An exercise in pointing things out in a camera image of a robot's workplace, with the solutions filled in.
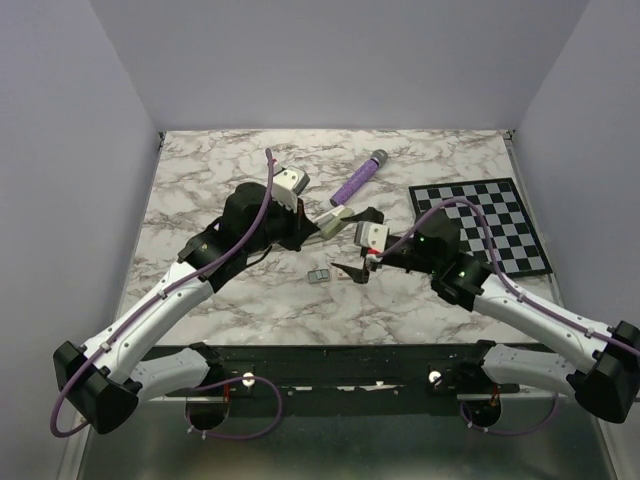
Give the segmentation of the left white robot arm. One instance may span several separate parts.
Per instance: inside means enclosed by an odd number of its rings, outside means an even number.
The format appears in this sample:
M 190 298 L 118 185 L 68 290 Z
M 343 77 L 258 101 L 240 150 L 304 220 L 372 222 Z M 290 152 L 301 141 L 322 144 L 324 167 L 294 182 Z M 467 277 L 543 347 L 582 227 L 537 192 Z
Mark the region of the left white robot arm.
M 304 189 L 280 178 L 267 186 L 239 185 L 222 215 L 187 241 L 161 280 L 123 317 L 81 345 L 60 345 L 53 355 L 59 395 L 50 417 L 51 433 L 66 435 L 57 426 L 63 402 L 106 434 L 159 386 L 214 393 L 222 372 L 199 351 L 186 349 L 163 358 L 157 367 L 143 358 L 180 319 L 244 271 L 250 256 L 273 245 L 298 251 L 318 232 L 305 215 L 300 197 Z

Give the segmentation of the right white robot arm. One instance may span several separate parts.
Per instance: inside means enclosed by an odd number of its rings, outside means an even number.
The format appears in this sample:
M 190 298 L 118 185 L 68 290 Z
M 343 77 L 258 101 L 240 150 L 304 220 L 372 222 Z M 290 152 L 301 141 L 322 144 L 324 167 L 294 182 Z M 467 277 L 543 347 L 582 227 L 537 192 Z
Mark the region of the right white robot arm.
M 390 234 L 374 209 L 346 217 L 356 226 L 361 268 L 344 266 L 365 284 L 383 265 L 430 275 L 445 302 L 503 322 L 545 346 L 545 351 L 490 346 L 464 362 L 460 379 L 469 390 L 518 384 L 565 395 L 597 418 L 621 424 L 639 393 L 639 329 L 591 320 L 546 301 L 510 280 L 495 260 L 481 262 L 462 251 L 461 230 L 447 201 L 425 212 L 402 237 Z

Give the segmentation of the stapler metal base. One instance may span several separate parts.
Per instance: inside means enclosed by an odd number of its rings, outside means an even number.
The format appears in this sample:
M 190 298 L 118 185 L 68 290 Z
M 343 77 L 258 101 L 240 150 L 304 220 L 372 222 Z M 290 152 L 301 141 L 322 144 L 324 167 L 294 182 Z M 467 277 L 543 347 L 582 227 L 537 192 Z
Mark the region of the stapler metal base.
M 326 223 L 326 222 L 331 218 L 331 215 L 332 215 L 332 214 L 334 214 L 334 213 L 338 213 L 338 212 L 340 212 L 341 210 L 343 210 L 344 208 L 348 208 L 348 207 L 346 207 L 346 206 L 344 206 L 344 205 L 339 205 L 339 206 L 334 207 L 333 209 L 331 209 L 331 210 L 329 210 L 329 211 L 327 211 L 327 212 L 323 213 L 322 215 L 320 215 L 320 216 L 316 217 L 316 218 L 313 220 L 313 223 L 318 227 L 318 230 L 317 230 L 317 231 L 315 231 L 315 232 L 313 232 L 313 233 L 312 233 L 312 234 L 311 234 L 311 235 L 310 235 L 310 236 L 309 236 L 309 237 L 308 237 L 308 238 L 303 242 L 303 246 L 304 246 L 304 247 L 306 247 L 306 246 L 309 246 L 309 245 L 312 245 L 312 244 L 316 244 L 316 243 L 321 243 L 321 242 L 324 242 L 324 241 L 328 241 L 328 240 L 323 240 L 323 239 L 321 239 L 321 238 L 320 238 L 319 231 L 320 231 L 320 229 L 322 228 L 322 226 L 323 226 L 323 225 L 324 225 L 324 224 L 325 224 L 325 223 Z

